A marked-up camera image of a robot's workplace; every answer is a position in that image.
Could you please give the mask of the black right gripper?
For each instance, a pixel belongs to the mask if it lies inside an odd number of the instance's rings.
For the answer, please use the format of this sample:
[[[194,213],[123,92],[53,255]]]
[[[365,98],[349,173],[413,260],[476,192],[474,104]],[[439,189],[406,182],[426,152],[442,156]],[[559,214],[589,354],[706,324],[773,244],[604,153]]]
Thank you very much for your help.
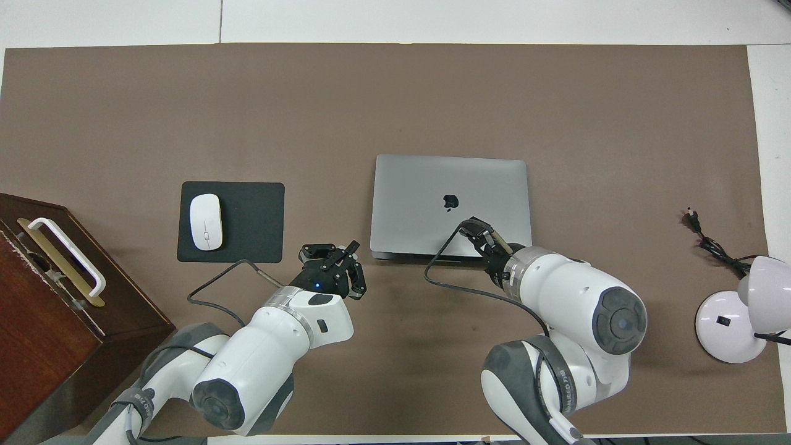
[[[511,244],[496,244],[492,226],[475,217],[460,223],[460,233],[473,245],[480,245],[477,251],[486,260],[486,273],[495,286],[502,288],[503,280],[509,276],[505,266],[514,254]]]

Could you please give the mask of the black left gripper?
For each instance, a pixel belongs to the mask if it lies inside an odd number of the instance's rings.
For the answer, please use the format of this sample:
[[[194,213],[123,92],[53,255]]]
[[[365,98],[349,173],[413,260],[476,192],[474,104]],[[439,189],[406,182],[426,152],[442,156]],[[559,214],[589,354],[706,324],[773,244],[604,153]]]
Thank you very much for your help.
[[[342,258],[336,255],[334,244],[305,244],[300,249],[302,270],[291,279],[290,286],[342,298],[359,300],[367,285],[362,264],[356,256],[360,244],[353,240],[342,248]]]

